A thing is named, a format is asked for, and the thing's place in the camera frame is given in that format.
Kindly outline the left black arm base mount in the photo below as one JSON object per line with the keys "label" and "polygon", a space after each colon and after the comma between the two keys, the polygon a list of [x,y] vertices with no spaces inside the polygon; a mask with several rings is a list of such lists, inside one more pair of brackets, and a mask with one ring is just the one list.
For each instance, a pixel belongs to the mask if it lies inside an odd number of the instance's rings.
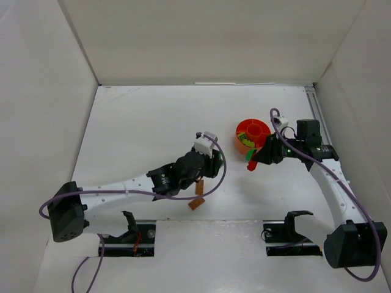
{"label": "left black arm base mount", "polygon": [[107,234],[98,255],[104,257],[153,257],[155,254],[156,220],[136,220],[131,212],[122,212],[125,230],[118,236]]}

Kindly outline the lime green lego brick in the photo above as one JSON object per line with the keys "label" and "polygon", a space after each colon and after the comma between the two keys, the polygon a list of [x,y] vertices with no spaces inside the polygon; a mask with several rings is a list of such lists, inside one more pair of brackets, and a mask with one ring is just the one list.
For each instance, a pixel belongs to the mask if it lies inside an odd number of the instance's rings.
{"label": "lime green lego brick", "polygon": [[245,132],[239,133],[239,134],[237,135],[237,137],[238,137],[239,141],[241,141],[241,142],[247,140],[247,135],[246,135]]}

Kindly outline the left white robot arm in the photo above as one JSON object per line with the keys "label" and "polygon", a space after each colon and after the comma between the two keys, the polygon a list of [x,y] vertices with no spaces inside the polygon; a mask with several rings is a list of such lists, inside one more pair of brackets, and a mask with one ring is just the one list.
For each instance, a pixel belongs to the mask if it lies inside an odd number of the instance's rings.
{"label": "left white robot arm", "polygon": [[173,163],[127,181],[91,189],[69,181],[44,205],[53,241],[70,241],[83,233],[114,237],[135,234],[136,221],[132,212],[122,211],[124,223],[103,220],[103,212],[130,203],[179,200],[180,192],[225,171],[226,161],[221,151],[212,149],[202,153],[192,149]]}

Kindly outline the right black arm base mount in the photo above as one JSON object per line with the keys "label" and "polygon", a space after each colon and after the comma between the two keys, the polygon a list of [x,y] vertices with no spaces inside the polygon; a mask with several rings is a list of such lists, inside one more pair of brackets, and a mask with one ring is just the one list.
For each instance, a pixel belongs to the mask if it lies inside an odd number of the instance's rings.
{"label": "right black arm base mount", "polygon": [[294,220],[310,211],[290,211],[283,220],[264,220],[261,238],[267,256],[322,256],[322,249],[296,232]]}

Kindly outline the long green lego brick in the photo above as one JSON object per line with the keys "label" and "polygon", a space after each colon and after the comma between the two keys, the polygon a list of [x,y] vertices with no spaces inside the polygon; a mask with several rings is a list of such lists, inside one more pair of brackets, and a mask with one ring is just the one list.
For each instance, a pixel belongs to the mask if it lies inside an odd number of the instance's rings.
{"label": "long green lego brick", "polygon": [[256,149],[251,149],[247,152],[247,154],[245,155],[245,160],[246,161],[250,161],[252,159],[252,156],[257,152]]}

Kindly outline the small lime lego brick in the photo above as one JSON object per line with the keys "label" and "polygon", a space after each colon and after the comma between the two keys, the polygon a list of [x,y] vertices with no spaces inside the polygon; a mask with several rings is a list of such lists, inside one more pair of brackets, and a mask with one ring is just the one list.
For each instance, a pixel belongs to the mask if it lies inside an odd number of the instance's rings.
{"label": "small lime lego brick", "polygon": [[245,146],[249,147],[249,148],[254,148],[254,147],[255,147],[254,142],[252,142],[252,141],[250,141],[250,140],[243,140],[242,143],[243,143]]}

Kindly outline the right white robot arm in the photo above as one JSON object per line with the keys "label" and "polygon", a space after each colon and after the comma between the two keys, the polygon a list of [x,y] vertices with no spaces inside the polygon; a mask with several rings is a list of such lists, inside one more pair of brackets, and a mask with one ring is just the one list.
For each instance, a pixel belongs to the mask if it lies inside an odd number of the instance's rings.
{"label": "right white robot arm", "polygon": [[284,219],[287,238],[306,237],[323,250],[335,269],[372,266],[378,271],[387,228],[382,222],[374,222],[354,196],[336,150],[323,144],[319,121],[298,120],[292,139],[283,134],[288,127],[283,116],[273,115],[271,123],[275,132],[267,136],[264,147],[250,161],[271,165],[285,158],[299,159],[321,189],[334,222],[328,226],[310,211],[291,211]]}

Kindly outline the long red lego brick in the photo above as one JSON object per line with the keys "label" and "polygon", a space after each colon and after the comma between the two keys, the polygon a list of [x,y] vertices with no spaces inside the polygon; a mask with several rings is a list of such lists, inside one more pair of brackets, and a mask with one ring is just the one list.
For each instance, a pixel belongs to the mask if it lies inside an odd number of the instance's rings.
{"label": "long red lego brick", "polygon": [[256,161],[249,161],[248,165],[247,165],[248,171],[250,171],[250,172],[254,171],[257,168],[257,164],[258,164],[258,162],[256,162]]}

